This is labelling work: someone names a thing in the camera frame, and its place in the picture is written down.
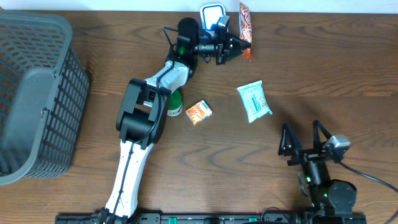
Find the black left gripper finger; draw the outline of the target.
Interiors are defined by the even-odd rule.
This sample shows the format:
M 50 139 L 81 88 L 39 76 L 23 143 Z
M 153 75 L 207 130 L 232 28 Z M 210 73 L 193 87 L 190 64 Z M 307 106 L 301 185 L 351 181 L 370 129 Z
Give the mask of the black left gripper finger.
M 246 50 L 246 49 L 251 48 L 251 43 L 250 42 L 248 42 L 246 40 L 243 40 L 243 39 L 240 39 L 238 36 L 233 35 L 233 34 L 230 35 L 230 41 L 229 42 L 230 42 L 230 46 L 233 49 Z
M 225 50 L 226 53 L 226 58 L 225 61 L 230 61 L 240 55 L 242 55 L 244 50 L 242 49 L 231 49 L 231 50 Z

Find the orange red snack bar packet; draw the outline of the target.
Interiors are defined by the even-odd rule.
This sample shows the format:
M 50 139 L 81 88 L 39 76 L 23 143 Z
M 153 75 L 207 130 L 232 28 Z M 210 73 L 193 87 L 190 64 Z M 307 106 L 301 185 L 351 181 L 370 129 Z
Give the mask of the orange red snack bar packet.
M 239 35 L 246 42 L 252 43 L 252 24 L 249 7 L 239 3 Z

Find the mint green tissue pack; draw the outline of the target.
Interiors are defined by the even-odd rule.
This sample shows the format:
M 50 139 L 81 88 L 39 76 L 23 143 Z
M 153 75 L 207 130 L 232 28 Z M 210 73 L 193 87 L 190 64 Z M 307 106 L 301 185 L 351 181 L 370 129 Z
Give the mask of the mint green tissue pack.
M 243 101 L 249 123 L 265 114 L 273 114 L 264 94 L 262 80 L 239 86 L 237 91 Z

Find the orange small snack box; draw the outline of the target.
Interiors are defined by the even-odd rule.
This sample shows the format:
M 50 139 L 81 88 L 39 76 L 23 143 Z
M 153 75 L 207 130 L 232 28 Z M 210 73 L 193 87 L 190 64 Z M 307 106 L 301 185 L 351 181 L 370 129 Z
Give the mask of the orange small snack box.
M 213 110 L 205 100 L 195 103 L 185 112 L 194 126 L 213 114 Z

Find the green lidded white jar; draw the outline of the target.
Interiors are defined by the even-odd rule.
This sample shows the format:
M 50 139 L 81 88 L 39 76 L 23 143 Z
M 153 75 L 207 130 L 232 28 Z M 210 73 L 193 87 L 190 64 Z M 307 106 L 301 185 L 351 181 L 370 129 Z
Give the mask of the green lidded white jar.
M 168 116 L 178 116 L 183 109 L 182 94 L 175 90 L 170 96 L 169 108 L 167 111 Z

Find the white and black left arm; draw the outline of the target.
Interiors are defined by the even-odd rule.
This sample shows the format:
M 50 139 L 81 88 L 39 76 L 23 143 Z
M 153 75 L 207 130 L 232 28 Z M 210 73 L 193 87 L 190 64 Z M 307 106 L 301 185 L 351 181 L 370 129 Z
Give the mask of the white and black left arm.
M 163 69 L 145 80 L 129 81 L 116 120 L 121 140 L 118 171 L 111 196 L 99 213 L 99 223 L 126 223 L 134 215 L 145 163 L 164 131 L 171 95 L 191 79 L 198 58 L 212 57 L 221 65 L 251 47 L 230 33 L 228 26 L 227 15 L 209 31 L 201 29 L 194 18 L 183 18 Z

